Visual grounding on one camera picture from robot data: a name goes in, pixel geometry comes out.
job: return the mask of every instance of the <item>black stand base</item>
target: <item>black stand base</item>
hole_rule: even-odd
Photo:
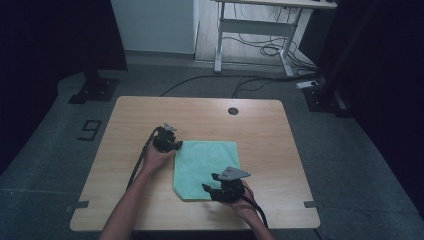
[[[77,95],[69,99],[69,104],[84,104],[86,101],[109,102],[116,88],[118,79],[101,78],[96,70],[84,72],[87,80]]]
[[[321,101],[321,89],[309,87],[302,89],[306,103],[311,112],[334,113],[338,117],[351,117],[347,109],[341,109],[337,99],[333,96],[330,101]]]

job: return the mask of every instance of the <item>mint green towel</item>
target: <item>mint green towel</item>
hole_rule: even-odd
[[[175,156],[174,191],[183,201],[211,200],[202,183],[220,188],[211,173],[221,174],[228,166],[240,168],[235,142],[184,141]]]

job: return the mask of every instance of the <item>person's left arm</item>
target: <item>person's left arm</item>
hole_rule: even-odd
[[[130,239],[138,206],[150,177],[166,160],[173,158],[175,152],[159,153],[152,144],[148,146],[143,167],[109,216],[99,239]]]

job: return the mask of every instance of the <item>black round hole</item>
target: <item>black round hole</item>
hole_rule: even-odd
[[[231,114],[231,115],[237,115],[238,109],[237,108],[229,108],[228,113]]]

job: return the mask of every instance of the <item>white desk leg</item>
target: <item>white desk leg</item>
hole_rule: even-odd
[[[221,73],[221,64],[222,64],[222,24],[224,22],[224,11],[225,11],[225,3],[222,3],[222,5],[221,5],[221,16],[219,18],[219,27],[218,27],[218,45],[216,46],[216,52],[215,52],[215,73]]]
[[[284,45],[283,51],[280,52],[280,58],[281,58],[281,61],[283,62],[284,70],[286,71],[286,74],[288,77],[293,77],[294,74],[290,66],[290,62],[291,62],[290,58],[287,56],[287,54],[290,50],[290,45],[293,41],[294,34],[296,33],[297,25],[299,23],[300,15],[302,14],[302,10],[303,10],[302,8],[299,8],[299,10],[297,11],[296,18],[292,23],[288,39]]]

